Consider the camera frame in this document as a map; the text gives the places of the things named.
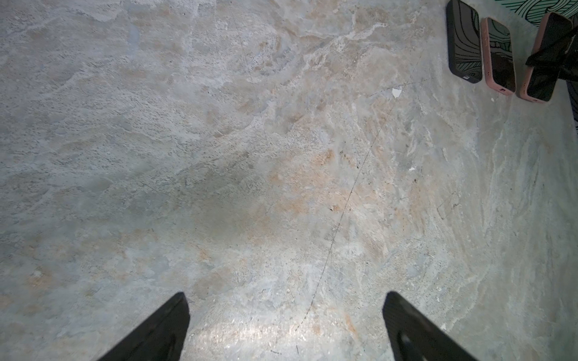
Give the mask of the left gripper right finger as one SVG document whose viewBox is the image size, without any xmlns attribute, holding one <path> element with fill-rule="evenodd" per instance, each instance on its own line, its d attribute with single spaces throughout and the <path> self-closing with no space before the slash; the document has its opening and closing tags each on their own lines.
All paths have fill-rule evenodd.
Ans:
<svg viewBox="0 0 578 361">
<path fill-rule="evenodd" d="M 387 293 L 382 316 L 396 361 L 476 360 L 395 291 Z"/>
</svg>

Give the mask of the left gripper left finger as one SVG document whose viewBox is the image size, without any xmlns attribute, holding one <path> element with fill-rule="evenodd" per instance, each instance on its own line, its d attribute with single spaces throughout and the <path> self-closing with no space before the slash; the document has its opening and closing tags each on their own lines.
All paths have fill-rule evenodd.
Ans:
<svg viewBox="0 0 578 361">
<path fill-rule="evenodd" d="M 190 320 L 187 298 L 178 292 L 99 361 L 179 361 Z"/>
</svg>

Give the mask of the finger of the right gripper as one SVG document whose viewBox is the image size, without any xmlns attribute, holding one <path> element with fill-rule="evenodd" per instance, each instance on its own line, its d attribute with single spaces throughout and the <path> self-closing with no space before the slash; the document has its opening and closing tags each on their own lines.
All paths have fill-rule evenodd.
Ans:
<svg viewBox="0 0 578 361">
<path fill-rule="evenodd" d="M 560 66 L 558 78 L 564 81 L 578 82 L 578 60 L 567 58 Z"/>
<path fill-rule="evenodd" d="M 527 58 L 526 66 L 547 69 L 560 68 L 576 34 L 576 26 L 567 32 L 546 30 L 539 51 Z"/>
</svg>

